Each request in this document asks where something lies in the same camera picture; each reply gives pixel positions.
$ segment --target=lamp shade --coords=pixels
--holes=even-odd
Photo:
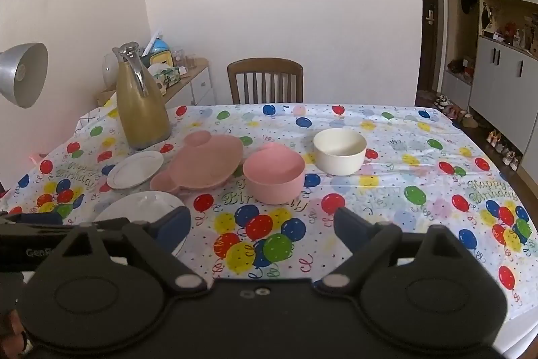
[[[0,94],[28,109],[41,94],[47,77],[48,52],[42,43],[25,43],[0,53]]]

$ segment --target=white saucer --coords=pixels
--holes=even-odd
[[[165,159],[158,151],[142,151],[127,157],[108,174],[112,189],[130,189],[149,180],[159,171]]]
[[[147,191],[132,193],[104,209],[93,221],[127,218],[133,221],[153,223],[179,206],[184,206],[179,198],[166,192]],[[172,252],[174,256],[181,250],[185,239]]]

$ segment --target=brown door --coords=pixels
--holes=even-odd
[[[433,90],[437,52],[438,0],[422,0],[422,50],[418,90]]]

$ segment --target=balloon print tablecloth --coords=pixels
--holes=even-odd
[[[244,157],[265,142],[280,142],[307,163],[305,189],[288,205],[253,199],[240,167],[224,187],[181,195],[193,229],[178,257],[206,279],[319,279],[350,256],[333,231],[335,210],[346,206],[404,231],[445,224],[506,292],[509,319],[538,302],[534,225],[498,169],[437,110],[274,104],[179,107],[169,114],[172,136],[150,148],[162,152],[165,163],[195,130],[240,137]],[[335,177],[316,168],[312,139],[336,127],[368,140],[356,175]],[[106,184],[114,165],[133,153],[117,110],[102,107],[7,193],[3,208],[57,211],[69,224],[91,221],[121,197],[149,189],[145,183],[114,191]]]

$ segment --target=floor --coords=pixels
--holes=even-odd
[[[415,99],[417,107],[435,108],[434,92],[418,91]],[[505,177],[505,180],[512,186],[515,193],[521,200],[521,203],[528,212],[533,223],[538,224],[538,199],[529,189],[516,171],[506,166],[502,162],[501,155],[497,153],[486,140],[488,133],[480,127],[475,129],[461,127],[462,131],[475,143],[478,147],[490,158],[490,160],[499,168],[499,171]],[[527,351],[519,357],[519,359],[537,359],[538,358],[538,337],[534,339]]]

